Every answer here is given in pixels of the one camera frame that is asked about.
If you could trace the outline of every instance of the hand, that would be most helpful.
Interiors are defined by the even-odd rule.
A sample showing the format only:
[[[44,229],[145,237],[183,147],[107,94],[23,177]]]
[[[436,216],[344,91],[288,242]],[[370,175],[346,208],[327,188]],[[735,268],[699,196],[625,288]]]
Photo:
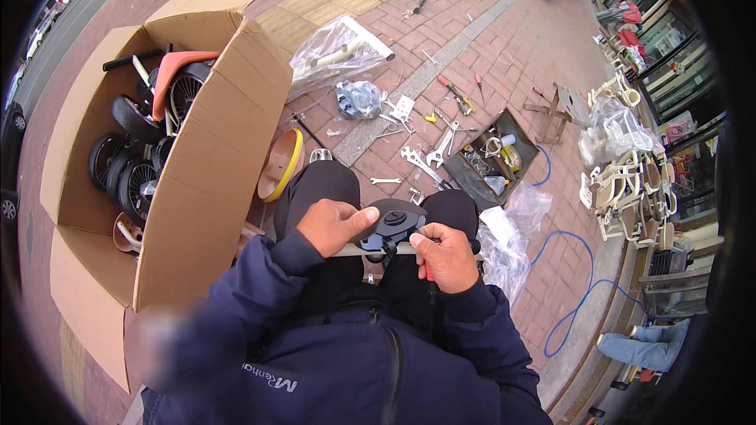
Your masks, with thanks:
[[[296,229],[312,243],[323,258],[338,253],[349,240],[378,220],[380,211],[368,207],[361,211],[346,202],[321,199],[313,203]]]
[[[429,238],[441,240],[440,244]],[[417,277],[426,278],[425,261],[430,264],[433,280],[445,294],[457,294],[478,281],[478,267],[467,236],[441,223],[422,226],[412,233],[410,244],[417,251]]]

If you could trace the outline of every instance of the black handlebar grip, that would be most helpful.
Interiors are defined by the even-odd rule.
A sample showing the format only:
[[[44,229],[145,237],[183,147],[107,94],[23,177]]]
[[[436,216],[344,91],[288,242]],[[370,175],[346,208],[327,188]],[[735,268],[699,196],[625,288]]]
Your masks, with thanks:
[[[137,58],[141,61],[143,59],[149,59],[154,58],[155,56],[160,56],[163,54],[163,50],[150,50],[145,52],[137,53]],[[132,56],[124,56],[123,58],[114,59],[113,61],[108,61],[102,65],[102,70],[104,72],[112,71],[115,68],[120,68],[121,66],[130,65],[132,63]]]

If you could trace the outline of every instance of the toolbox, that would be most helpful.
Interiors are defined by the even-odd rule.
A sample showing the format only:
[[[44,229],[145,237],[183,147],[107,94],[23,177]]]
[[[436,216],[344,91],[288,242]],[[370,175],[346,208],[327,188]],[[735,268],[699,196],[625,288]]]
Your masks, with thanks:
[[[491,136],[488,129],[495,125],[501,128],[504,135],[511,134],[515,136],[515,143],[512,146],[519,153],[519,157],[522,160],[519,170],[512,171],[512,168],[504,163],[503,157],[486,157],[480,151],[488,137]],[[465,157],[465,148],[467,147],[470,147],[470,149],[474,148],[486,165],[509,180],[509,183],[506,184],[501,194],[496,194],[496,191],[486,183],[485,175]],[[536,156],[538,156],[538,152],[538,148],[535,147],[533,141],[531,141],[520,124],[517,123],[517,120],[512,116],[509,109],[504,109],[502,114],[492,119],[488,125],[481,128],[481,131],[477,132],[473,137],[468,138],[462,148],[446,160],[443,167],[460,189],[472,197],[478,206],[478,210],[484,211],[491,207],[504,205],[509,194],[523,180],[524,175],[528,172]]]

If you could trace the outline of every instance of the black wheel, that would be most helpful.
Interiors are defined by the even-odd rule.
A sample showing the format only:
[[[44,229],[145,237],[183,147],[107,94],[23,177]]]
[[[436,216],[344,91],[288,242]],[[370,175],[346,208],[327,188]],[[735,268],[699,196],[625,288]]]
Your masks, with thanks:
[[[157,180],[152,163],[146,159],[134,159],[121,173],[118,184],[118,204],[131,222],[143,229],[150,211],[152,195],[142,194],[142,185]]]
[[[18,133],[26,132],[26,119],[24,118],[24,114],[21,112],[14,112],[11,118],[13,119],[13,128]]]
[[[150,86],[152,88],[155,88],[155,83],[157,82],[157,72],[160,70],[160,68],[155,68],[152,71],[150,71],[150,76],[147,79],[147,82],[150,83]],[[154,96],[152,95],[152,92],[147,88],[145,82],[143,80],[139,80],[137,83],[137,98],[140,102],[146,100],[147,102],[152,105],[152,98]]]
[[[137,155],[130,147],[124,147],[110,162],[107,173],[105,173],[105,192],[112,203],[118,204],[118,181],[121,178],[123,168],[136,157]]]
[[[604,416],[605,412],[601,410],[600,408],[590,407],[588,409],[588,413],[593,415],[595,418],[601,418]]]
[[[116,97],[110,107],[113,118],[128,134],[147,145],[156,145],[165,137],[165,131],[160,124],[142,112],[143,109],[138,102],[129,96]]]
[[[89,152],[89,179],[100,191],[105,190],[107,169],[113,158],[126,146],[126,140],[118,133],[103,135]]]
[[[208,76],[210,76],[209,65],[203,62],[192,62],[179,69],[173,77],[168,89],[166,110],[175,116],[177,122],[184,120]]]
[[[175,140],[174,137],[165,137],[152,148],[150,159],[152,159],[152,166],[155,168],[158,177],[163,172],[165,162],[168,160],[168,154],[173,147],[173,140]]]
[[[2,200],[2,221],[7,223],[16,222],[18,207],[11,199]]]

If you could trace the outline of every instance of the black pants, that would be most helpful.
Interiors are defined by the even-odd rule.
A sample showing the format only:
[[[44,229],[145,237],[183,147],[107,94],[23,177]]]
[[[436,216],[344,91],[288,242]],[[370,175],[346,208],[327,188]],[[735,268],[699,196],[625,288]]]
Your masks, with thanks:
[[[274,214],[278,240],[296,228],[309,207],[323,198],[350,203],[360,208],[357,176],[335,161],[316,161],[305,167],[288,184]],[[422,202],[427,222],[439,222],[464,231],[468,239],[478,232],[475,202],[462,191],[440,191]],[[309,273],[310,281],[297,301],[291,318],[323,316],[341,303],[375,299],[399,312],[402,320],[428,331],[432,319],[440,319],[440,305],[430,304],[430,283],[417,278],[414,255],[397,255],[385,268],[380,286],[362,282],[361,257],[329,258]]]

